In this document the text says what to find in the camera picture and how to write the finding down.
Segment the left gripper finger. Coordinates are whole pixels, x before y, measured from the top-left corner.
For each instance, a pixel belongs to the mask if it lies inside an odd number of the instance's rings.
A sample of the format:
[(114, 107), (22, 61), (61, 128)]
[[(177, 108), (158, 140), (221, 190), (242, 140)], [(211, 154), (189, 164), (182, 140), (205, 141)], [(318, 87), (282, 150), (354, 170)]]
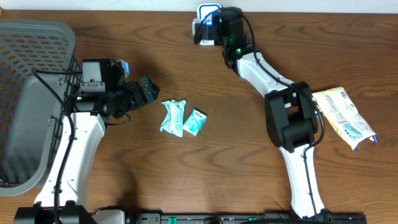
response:
[(159, 92), (157, 90), (156, 91), (144, 90), (144, 97), (143, 97), (144, 104), (146, 105), (155, 101), (158, 98), (158, 95)]
[(140, 78), (142, 88), (146, 96), (158, 96), (160, 88), (154, 82), (150, 80), (148, 76), (143, 76)]

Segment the teal white tissue pack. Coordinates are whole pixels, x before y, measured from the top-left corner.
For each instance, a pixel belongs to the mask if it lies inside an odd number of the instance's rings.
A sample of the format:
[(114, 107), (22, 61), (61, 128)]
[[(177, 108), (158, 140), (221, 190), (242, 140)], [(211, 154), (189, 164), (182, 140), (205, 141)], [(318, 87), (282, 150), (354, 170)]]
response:
[(160, 126), (160, 132), (167, 131), (182, 138), (186, 101), (169, 100), (162, 104), (166, 107), (167, 114)]

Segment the small teal tissue pack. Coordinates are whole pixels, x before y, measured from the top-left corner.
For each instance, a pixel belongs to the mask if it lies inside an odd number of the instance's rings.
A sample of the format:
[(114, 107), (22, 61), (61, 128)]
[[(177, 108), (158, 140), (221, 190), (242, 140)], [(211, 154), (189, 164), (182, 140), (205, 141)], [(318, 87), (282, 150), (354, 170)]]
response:
[(207, 120), (207, 115), (205, 113), (193, 109), (191, 115), (183, 124), (183, 130), (190, 133), (193, 136), (197, 136), (197, 134), (200, 132), (206, 120)]

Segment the large white snack bag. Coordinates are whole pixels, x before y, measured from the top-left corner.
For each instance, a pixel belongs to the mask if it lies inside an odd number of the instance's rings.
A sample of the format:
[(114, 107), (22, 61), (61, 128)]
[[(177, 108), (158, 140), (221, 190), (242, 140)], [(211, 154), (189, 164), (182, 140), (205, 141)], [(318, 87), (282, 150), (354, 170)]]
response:
[(360, 143), (365, 140), (379, 141), (343, 87), (316, 92), (313, 98), (335, 132), (354, 152), (358, 151)]

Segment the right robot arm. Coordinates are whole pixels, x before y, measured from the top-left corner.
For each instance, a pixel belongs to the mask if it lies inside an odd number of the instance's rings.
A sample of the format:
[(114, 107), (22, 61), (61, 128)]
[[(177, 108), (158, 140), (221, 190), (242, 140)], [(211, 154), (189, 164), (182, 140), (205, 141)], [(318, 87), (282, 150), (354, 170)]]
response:
[(286, 164), (292, 210), (302, 219), (317, 218), (325, 207), (315, 174), (314, 150), (320, 143), (315, 135), (324, 135), (325, 125), (308, 84), (283, 77), (267, 63), (255, 41), (247, 40), (243, 25), (249, 21), (242, 10), (222, 7), (209, 16), (226, 66), (264, 98), (266, 129)]

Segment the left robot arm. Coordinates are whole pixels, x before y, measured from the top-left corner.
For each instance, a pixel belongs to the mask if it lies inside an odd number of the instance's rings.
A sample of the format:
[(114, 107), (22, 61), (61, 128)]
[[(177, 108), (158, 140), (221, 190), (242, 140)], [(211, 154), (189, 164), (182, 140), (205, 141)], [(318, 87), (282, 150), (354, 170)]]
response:
[(140, 81), (82, 82), (68, 97), (63, 134), (47, 181), (31, 207), (20, 207), (14, 223), (135, 223), (123, 208), (86, 209), (86, 193), (95, 154), (108, 119), (120, 118), (159, 95), (149, 77)]

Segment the white barcode scanner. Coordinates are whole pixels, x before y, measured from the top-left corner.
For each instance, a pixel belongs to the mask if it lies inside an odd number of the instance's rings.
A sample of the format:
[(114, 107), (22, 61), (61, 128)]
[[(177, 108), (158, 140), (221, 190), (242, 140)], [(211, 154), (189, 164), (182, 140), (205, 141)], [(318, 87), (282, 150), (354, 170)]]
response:
[(217, 25), (221, 22), (214, 22), (213, 19), (219, 19), (219, 13), (222, 6), (218, 3), (203, 3), (197, 7), (197, 17), (201, 19), (197, 32), (194, 35), (194, 43), (203, 46), (219, 45), (217, 34)]

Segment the grey plastic shopping basket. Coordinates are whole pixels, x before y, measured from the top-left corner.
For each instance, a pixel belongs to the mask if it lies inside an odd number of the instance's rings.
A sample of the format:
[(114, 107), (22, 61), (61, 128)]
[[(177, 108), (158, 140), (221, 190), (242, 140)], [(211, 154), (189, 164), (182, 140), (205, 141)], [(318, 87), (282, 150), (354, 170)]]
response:
[(49, 175), (66, 100), (81, 63), (74, 31), (62, 22), (1, 20), (1, 196), (24, 194)]

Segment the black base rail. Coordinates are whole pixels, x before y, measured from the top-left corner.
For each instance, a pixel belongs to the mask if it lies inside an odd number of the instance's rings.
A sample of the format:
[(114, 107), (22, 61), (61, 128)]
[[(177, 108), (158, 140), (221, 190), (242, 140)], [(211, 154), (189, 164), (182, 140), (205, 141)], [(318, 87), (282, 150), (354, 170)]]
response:
[(265, 213), (194, 214), (194, 213), (134, 213), (118, 207), (97, 210), (92, 217), (96, 223), (128, 224), (239, 224), (239, 223), (326, 223), (367, 224), (363, 214), (321, 213), (310, 218), (300, 218), (293, 211), (268, 211)]

